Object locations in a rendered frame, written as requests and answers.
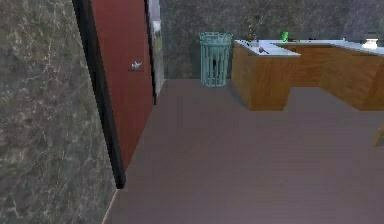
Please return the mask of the teal slatted bin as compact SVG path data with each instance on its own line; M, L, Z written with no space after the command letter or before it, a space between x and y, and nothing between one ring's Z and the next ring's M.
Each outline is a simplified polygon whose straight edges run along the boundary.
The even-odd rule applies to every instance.
M200 82L205 87L226 85L229 53L233 35L220 32L202 32L200 42Z

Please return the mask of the wooden counter with pale top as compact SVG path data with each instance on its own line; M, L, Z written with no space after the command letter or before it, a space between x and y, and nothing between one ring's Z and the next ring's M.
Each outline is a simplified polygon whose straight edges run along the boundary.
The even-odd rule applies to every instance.
M231 81L249 110L282 111L293 87L319 87L360 111L384 111L384 47L343 40L261 40L259 47L245 40L233 47Z

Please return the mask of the red room door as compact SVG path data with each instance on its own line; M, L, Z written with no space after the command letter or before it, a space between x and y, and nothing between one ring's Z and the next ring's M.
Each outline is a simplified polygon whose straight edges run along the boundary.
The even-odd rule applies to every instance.
M118 189L156 103L148 1L72 0Z

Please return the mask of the dark house plant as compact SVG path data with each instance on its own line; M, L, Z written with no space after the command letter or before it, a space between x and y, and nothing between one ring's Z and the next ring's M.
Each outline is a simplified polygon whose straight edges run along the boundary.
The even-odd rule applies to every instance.
M248 16L245 18L246 25L247 25L247 35L246 40L252 41L256 38L256 30L259 24L260 16L254 15L254 16Z

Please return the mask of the wooden furniture leg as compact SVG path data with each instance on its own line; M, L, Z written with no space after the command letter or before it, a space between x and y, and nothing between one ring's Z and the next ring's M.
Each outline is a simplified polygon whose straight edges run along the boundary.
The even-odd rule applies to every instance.
M384 122L378 128L373 146L377 147L380 144L381 139L384 137Z

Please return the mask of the white dish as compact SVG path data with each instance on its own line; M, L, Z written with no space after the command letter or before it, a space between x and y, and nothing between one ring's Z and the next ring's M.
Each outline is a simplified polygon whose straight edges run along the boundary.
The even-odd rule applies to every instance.
M374 50L378 47L377 38L367 38L366 42L362 45L364 49Z

